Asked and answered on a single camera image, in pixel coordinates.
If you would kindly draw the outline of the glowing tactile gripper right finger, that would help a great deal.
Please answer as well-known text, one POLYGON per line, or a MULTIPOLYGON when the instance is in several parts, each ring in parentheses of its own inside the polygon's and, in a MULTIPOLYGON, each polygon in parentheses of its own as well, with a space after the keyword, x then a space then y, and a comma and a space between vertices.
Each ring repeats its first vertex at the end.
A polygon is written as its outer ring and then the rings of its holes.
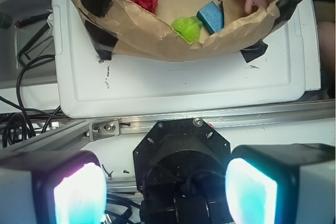
POLYGON ((334 223, 335 147, 240 145, 225 189, 234 223, 334 223))

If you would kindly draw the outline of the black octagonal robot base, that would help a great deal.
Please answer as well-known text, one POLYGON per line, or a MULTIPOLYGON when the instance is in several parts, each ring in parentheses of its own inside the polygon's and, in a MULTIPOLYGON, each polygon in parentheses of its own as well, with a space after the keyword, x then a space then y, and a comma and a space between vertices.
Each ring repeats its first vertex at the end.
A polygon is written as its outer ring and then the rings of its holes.
POLYGON ((159 121, 133 151, 142 223, 230 223, 230 143, 201 118, 159 121))

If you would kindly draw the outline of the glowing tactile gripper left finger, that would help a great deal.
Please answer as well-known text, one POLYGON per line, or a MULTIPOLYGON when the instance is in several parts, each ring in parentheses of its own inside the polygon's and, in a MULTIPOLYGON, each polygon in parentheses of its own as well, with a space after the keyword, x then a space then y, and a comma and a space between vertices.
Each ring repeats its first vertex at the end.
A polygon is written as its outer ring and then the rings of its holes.
POLYGON ((100 223, 106 203, 91 151, 1 151, 1 223, 100 223))

